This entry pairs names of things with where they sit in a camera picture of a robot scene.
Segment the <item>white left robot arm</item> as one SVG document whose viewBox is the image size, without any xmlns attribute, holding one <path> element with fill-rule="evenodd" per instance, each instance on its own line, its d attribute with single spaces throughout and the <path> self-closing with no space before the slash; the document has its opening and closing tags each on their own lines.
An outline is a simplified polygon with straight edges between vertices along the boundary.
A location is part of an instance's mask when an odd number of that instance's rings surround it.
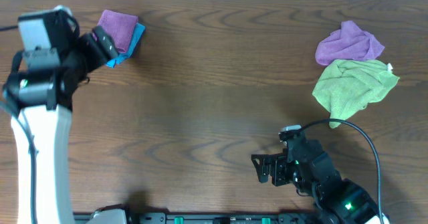
<svg viewBox="0 0 428 224">
<path fill-rule="evenodd" d="M 13 58 L 1 102 L 17 147 L 17 220 L 73 223 L 68 173 L 72 96 L 118 52 L 102 27 L 80 33 L 72 12 L 62 5 L 21 15 L 17 28 L 23 49 Z"/>
</svg>

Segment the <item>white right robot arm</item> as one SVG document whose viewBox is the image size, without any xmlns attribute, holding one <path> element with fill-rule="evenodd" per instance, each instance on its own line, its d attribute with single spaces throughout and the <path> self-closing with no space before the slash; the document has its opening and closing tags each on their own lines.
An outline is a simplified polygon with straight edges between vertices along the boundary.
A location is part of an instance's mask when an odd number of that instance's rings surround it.
<svg viewBox="0 0 428 224">
<path fill-rule="evenodd" d="M 312 197 L 316 208 L 313 213 L 287 214 L 280 223 L 390 222 L 365 189 L 340 176 L 317 140 L 307 140 L 297 130 L 280 132 L 279 138 L 286 144 L 281 153 L 251 155 L 259 182 L 292 184 L 299 195 Z"/>
</svg>

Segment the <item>pink purple cloth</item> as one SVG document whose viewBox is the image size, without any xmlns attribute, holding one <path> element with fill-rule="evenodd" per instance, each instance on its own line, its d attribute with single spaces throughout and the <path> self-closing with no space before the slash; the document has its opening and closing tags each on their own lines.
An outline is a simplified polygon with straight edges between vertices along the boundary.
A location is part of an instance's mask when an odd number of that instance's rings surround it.
<svg viewBox="0 0 428 224">
<path fill-rule="evenodd" d="M 119 53 L 125 53 L 137 23 L 138 17 L 135 15 L 106 9 L 103 10 L 97 26 L 101 26 L 112 37 Z"/>
</svg>

